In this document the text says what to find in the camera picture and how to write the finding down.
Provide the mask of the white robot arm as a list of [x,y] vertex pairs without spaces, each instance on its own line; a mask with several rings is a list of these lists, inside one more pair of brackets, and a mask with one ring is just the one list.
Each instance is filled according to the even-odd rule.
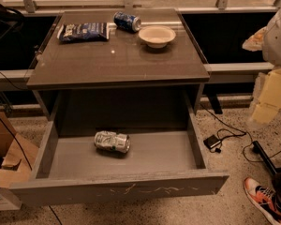
[[250,104],[248,125],[262,128],[281,110],[281,8],[265,27],[243,43],[242,48],[250,52],[262,51],[263,59],[274,65],[268,74],[257,77]]

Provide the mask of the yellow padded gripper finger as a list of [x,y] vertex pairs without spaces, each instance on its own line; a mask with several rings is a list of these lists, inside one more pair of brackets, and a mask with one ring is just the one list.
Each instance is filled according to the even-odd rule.
[[269,124],[281,110],[281,68],[268,74],[260,74],[251,112],[251,121],[259,125]]

